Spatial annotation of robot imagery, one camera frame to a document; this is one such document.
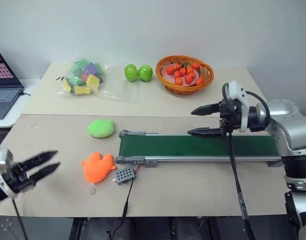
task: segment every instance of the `green conveyor belt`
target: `green conveyor belt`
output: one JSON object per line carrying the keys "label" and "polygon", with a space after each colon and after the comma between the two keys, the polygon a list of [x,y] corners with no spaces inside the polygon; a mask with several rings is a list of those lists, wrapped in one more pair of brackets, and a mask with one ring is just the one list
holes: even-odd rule
{"label": "green conveyor belt", "polygon": [[[233,137],[237,157],[277,157],[270,136]],[[119,155],[134,156],[228,156],[228,140],[200,138],[191,135],[125,135],[121,138]]]}

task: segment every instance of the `orange plush toy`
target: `orange plush toy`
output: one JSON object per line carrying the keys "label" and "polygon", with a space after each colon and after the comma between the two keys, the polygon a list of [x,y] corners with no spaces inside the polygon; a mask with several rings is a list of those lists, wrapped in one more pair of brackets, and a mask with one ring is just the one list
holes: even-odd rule
{"label": "orange plush toy", "polygon": [[116,169],[113,158],[111,154],[102,158],[99,152],[92,153],[86,161],[82,162],[85,179],[91,184],[102,181],[109,171]]}

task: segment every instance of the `laptop keyboard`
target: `laptop keyboard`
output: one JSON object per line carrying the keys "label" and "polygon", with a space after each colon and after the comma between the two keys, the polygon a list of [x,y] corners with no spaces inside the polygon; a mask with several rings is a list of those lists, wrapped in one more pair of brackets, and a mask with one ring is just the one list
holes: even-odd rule
{"label": "laptop keyboard", "polygon": [[0,103],[10,103],[16,94],[18,94],[18,88],[0,88]]}

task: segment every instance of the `laptop screen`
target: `laptop screen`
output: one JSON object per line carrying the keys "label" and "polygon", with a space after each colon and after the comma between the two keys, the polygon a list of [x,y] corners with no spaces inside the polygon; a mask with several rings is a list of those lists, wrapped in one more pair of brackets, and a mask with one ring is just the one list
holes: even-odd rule
{"label": "laptop screen", "polygon": [[22,84],[0,54],[0,88],[22,87]]}

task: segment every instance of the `white wall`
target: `white wall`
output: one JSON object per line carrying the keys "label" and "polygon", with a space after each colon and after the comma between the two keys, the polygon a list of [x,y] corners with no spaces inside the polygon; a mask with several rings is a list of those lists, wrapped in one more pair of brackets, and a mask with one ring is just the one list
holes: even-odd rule
{"label": "white wall", "polygon": [[0,51],[20,78],[89,55],[249,67],[306,114],[306,0],[0,0]]}

